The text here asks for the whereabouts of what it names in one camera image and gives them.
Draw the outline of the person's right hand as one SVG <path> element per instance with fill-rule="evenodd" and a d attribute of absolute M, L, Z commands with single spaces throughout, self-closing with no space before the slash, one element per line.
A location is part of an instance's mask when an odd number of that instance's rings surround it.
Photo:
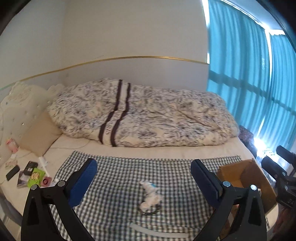
<path fill-rule="evenodd" d="M 285 226 L 289 225 L 292 222 L 292 219 L 295 216 L 295 208 L 286 208 L 282 207 L 276 223 L 273 228 L 273 233 L 276 234 L 281 231 Z"/>

